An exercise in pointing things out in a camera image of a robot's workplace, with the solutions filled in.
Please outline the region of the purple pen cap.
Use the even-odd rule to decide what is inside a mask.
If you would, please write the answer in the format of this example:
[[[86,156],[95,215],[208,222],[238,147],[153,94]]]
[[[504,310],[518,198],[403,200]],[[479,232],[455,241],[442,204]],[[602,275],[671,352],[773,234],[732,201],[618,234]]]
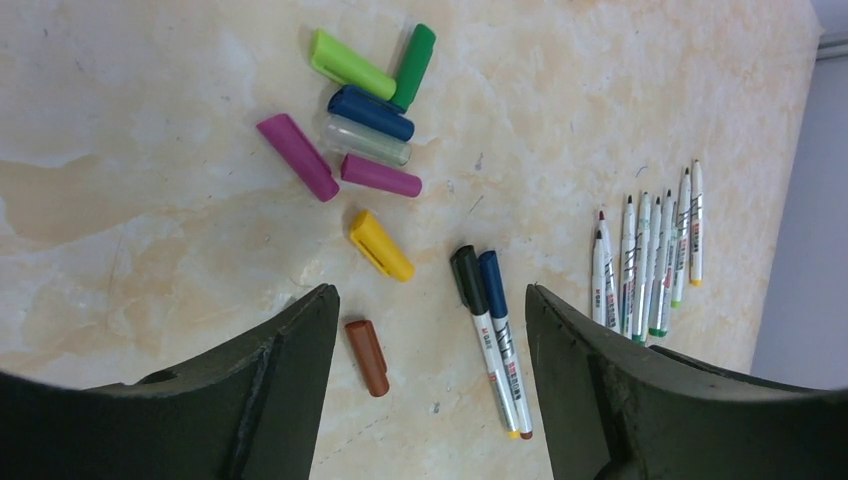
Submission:
[[[340,173],[343,181],[408,198],[418,197],[423,188],[418,176],[353,154],[344,156]]]

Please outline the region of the black capped pen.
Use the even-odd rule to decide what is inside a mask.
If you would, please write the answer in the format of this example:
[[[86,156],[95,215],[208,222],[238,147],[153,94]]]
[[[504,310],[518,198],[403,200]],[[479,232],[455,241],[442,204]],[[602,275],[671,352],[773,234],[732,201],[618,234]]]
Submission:
[[[459,247],[450,257],[450,264],[461,302],[473,318],[490,384],[499,403],[506,431],[510,438],[517,439],[520,437],[517,413],[494,335],[474,246]]]

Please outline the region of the dark green pen cap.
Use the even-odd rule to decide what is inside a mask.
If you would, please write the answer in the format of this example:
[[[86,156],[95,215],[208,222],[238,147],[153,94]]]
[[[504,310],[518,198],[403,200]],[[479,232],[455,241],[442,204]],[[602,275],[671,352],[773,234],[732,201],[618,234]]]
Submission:
[[[435,33],[425,24],[417,24],[410,35],[396,71],[396,90],[390,102],[405,113],[413,103],[429,66],[436,43]]]

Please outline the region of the blue capped pen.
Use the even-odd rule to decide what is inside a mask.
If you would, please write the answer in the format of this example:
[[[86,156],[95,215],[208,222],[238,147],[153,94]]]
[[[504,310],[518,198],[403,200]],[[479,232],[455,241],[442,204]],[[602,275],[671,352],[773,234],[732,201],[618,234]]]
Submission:
[[[530,440],[533,438],[532,415],[527,400],[527,390],[522,378],[519,356],[510,328],[506,295],[496,252],[494,250],[482,252],[478,256],[478,265],[506,372],[507,385],[516,412],[516,430],[521,439]]]

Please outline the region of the yellow pen cap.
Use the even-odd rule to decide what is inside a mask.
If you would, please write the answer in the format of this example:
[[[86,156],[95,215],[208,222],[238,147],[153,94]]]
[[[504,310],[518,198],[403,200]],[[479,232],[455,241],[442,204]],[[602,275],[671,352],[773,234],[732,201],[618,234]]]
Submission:
[[[369,210],[362,210],[356,215],[349,237],[359,251],[383,275],[399,282],[407,282],[413,278],[415,273],[413,264]]]

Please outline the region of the magenta pen cap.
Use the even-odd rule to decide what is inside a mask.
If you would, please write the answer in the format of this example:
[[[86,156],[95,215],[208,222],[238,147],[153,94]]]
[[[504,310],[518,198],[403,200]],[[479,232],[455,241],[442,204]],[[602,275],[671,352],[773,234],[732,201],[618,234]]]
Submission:
[[[256,128],[318,200],[328,202],[339,193],[329,164],[290,115],[274,115]]]

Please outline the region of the clear pen cap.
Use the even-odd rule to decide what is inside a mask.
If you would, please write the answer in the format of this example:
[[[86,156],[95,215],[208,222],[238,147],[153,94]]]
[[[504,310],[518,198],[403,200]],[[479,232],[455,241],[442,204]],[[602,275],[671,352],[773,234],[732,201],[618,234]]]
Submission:
[[[327,117],[320,142],[331,151],[392,167],[406,166],[412,153],[408,143],[338,115]]]

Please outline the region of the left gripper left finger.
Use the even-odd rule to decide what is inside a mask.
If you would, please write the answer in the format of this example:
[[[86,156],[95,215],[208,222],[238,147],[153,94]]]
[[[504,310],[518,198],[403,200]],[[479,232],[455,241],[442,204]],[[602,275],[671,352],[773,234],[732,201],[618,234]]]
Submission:
[[[340,298],[323,284],[264,323],[132,384],[1,377],[5,479],[305,479]]]

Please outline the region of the purple capped pen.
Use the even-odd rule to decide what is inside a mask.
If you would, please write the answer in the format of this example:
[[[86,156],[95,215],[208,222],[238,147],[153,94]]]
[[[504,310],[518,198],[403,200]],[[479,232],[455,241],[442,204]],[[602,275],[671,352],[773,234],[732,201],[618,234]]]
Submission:
[[[615,280],[615,268],[613,264],[612,249],[610,244],[610,234],[606,221],[606,216],[603,210],[598,212],[598,230],[601,233],[604,261],[604,282],[605,282],[605,307],[606,307],[606,327],[616,333],[620,332],[620,314],[617,297],[617,286]]]

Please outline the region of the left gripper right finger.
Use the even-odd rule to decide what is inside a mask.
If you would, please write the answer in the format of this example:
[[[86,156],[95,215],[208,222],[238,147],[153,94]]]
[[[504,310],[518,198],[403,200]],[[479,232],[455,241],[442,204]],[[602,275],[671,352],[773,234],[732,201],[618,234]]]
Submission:
[[[541,285],[527,337],[557,479],[843,479],[847,394],[644,347]]]

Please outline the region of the navy pen cap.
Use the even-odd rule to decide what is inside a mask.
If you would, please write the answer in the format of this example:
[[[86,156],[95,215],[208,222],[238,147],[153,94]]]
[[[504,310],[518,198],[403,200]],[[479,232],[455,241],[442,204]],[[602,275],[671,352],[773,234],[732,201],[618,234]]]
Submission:
[[[414,123],[399,106],[353,84],[342,86],[331,96],[327,111],[403,142],[408,142],[415,131]]]

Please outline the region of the dark green capped pen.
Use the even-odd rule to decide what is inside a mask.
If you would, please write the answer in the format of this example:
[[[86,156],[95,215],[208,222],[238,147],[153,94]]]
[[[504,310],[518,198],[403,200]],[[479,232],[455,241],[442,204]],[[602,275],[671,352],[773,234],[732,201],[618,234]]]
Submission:
[[[657,264],[657,250],[660,244],[660,225],[662,215],[662,197],[657,196],[652,203],[650,216],[650,234],[647,236],[648,244],[646,247],[647,264],[646,264],[646,286],[644,296],[644,308],[641,334],[641,342],[646,343],[648,337],[648,327],[652,310],[652,297],[655,282],[655,270]]]

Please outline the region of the magenta capped pen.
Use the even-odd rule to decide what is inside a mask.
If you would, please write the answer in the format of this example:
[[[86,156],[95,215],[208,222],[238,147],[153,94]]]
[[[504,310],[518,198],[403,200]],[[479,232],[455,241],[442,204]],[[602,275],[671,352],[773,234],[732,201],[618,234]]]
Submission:
[[[648,247],[650,237],[651,220],[651,197],[648,192],[643,192],[639,204],[637,219],[637,242],[635,262],[635,287],[634,287],[634,321],[631,338],[637,343],[643,344],[644,330],[644,305],[645,288],[647,276]]]

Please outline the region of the clear capped pen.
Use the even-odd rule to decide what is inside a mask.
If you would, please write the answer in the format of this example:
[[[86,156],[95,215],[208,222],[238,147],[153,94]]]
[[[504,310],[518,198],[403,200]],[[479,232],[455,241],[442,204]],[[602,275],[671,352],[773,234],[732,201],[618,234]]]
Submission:
[[[670,284],[670,266],[672,250],[672,236],[674,224],[674,200],[671,190],[668,190],[662,205],[661,230],[660,230],[660,248],[657,253],[656,270],[655,270],[655,287],[653,289],[654,299],[652,318],[650,322],[649,333],[655,337],[664,337],[667,333],[667,326],[664,320],[665,300]]]

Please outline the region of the brown pen cap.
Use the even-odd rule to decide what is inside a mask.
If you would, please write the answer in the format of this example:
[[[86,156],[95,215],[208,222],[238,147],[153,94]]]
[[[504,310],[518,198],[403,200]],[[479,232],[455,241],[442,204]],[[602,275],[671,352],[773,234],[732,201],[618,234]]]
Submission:
[[[373,323],[357,320],[347,323],[344,329],[370,395],[386,395],[390,389],[388,367]]]

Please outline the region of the brown capped pen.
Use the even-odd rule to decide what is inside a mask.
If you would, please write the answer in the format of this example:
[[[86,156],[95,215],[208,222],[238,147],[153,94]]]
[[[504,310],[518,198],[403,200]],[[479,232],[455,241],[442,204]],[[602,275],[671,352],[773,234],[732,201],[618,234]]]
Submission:
[[[627,339],[631,338],[633,327],[633,289],[635,285],[635,248],[636,248],[636,214],[631,195],[627,201],[622,217],[622,237],[620,251],[620,313],[621,333]]]

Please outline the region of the light green pen cap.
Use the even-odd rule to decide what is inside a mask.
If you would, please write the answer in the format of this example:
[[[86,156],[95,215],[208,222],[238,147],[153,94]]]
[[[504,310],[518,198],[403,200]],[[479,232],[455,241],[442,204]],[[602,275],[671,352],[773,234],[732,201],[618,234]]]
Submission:
[[[392,77],[322,29],[312,35],[309,60],[315,71],[336,83],[358,86],[382,100],[396,92]]]

